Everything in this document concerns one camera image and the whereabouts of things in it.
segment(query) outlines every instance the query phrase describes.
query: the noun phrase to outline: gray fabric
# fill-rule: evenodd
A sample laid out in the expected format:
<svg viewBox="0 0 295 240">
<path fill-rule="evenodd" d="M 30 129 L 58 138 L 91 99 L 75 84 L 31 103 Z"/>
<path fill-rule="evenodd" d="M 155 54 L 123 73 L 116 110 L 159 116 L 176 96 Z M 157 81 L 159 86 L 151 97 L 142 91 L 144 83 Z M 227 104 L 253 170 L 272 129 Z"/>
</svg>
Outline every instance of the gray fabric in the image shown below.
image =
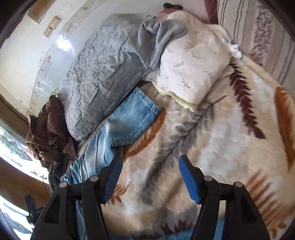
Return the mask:
<svg viewBox="0 0 295 240">
<path fill-rule="evenodd" d="M 165 44 L 186 34 L 175 20 L 114 14 L 90 38 L 62 81 L 58 97 L 70 134 L 83 143 L 103 118 L 149 72 Z"/>
</svg>

